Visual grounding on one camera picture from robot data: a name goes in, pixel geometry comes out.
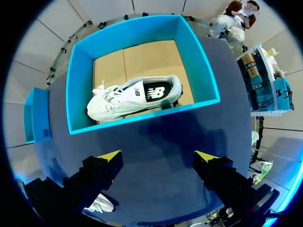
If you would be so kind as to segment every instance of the blue box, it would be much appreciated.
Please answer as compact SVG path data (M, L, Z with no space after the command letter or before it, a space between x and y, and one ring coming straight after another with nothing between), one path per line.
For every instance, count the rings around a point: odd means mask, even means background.
M49 91L34 87L24 103L24 131L27 143L52 138L48 117Z
M273 111L275 108L274 96L272 93L257 96L259 111Z
M251 78L251 82L253 85L261 84L262 83L262 78L260 75Z
M256 95L258 95L258 96L267 95L267 94L272 94L273 93L270 85L268 85L266 87L260 87L260 88L256 87L255 91L256 91Z
M103 124L96 124L90 119L86 107L92 98L93 60L127 47L162 40L175 40L195 103ZM220 96L207 56L195 33L180 15L130 19L105 27L73 47L66 81L66 115L70 134L187 111L218 102Z
M294 110L290 84L285 78L274 81L279 110Z

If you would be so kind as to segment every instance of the blue table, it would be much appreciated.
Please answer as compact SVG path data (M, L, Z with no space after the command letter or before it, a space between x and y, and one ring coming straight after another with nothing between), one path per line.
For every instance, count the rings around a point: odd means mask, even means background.
M227 156L246 176L250 163L251 117L240 69L221 40L199 38L211 63L221 102L162 117L70 135L65 110L66 74L50 86L52 140L35 143L41 168L57 183L90 155L122 150L124 167L104 191L112 213L85 211L120 224L165 225L205 215L220 206L192 168L195 150Z

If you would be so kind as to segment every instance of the brown jacket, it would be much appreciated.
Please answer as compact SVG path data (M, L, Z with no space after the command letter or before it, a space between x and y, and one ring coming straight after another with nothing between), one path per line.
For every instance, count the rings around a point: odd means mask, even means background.
M242 3L239 1L232 1L228 7L226 8L226 15L233 17L234 15L232 14L232 11L238 12L240 9L242 8ZM250 27L254 24L254 22L256 21L256 16L255 15L251 15L248 17L249 18L249 25ZM243 28L250 28L250 27L245 27L245 24L242 23L242 27Z

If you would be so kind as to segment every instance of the cardboard bottom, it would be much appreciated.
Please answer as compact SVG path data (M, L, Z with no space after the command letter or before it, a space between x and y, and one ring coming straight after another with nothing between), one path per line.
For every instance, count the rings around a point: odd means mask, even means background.
M193 104L189 81L174 40L157 41L119 50L93 61L93 89L104 81L105 88L122 85L137 77L178 76L183 95L177 106ZM146 110L129 114L125 118L148 114L157 110Z

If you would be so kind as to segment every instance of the white shoe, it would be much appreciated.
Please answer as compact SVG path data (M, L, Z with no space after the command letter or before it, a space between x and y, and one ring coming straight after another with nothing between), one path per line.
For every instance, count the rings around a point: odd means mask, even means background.
M91 212L98 211L100 213L105 212L112 212L114 210L114 205L102 194L99 194L98 197L95 199L93 204L90 207L84 208Z
M87 114L95 121L111 121L138 111L173 104L181 96L182 85L175 75L141 77L107 89L102 84L93 93L95 96L87 105Z

